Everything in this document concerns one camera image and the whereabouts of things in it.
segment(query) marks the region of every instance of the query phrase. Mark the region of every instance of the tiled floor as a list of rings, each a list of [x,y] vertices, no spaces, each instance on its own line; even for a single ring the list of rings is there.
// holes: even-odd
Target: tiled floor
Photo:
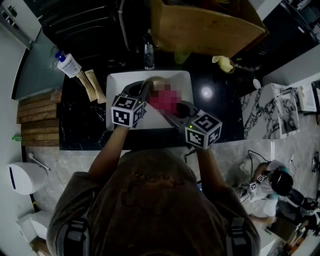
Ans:
[[[313,115],[300,115],[299,120],[299,133],[274,140],[274,156],[275,159],[288,165],[291,155],[294,155],[295,168],[292,164],[289,165],[294,179],[294,188],[304,196],[314,198],[318,174],[312,173],[311,169],[314,152],[320,150],[320,126],[317,126]],[[188,152],[185,147],[169,150],[182,159]],[[241,140],[212,146],[218,167],[225,179],[228,179],[232,172],[237,172],[239,163],[246,157],[248,150],[255,151],[270,160],[271,140]],[[48,172],[48,185],[34,193],[38,206],[48,212],[53,212],[72,174],[78,171],[87,172],[99,153],[98,151],[59,151],[57,147],[27,147],[26,151],[33,152],[37,160],[51,168]],[[190,155],[187,161],[200,179],[196,154]]]

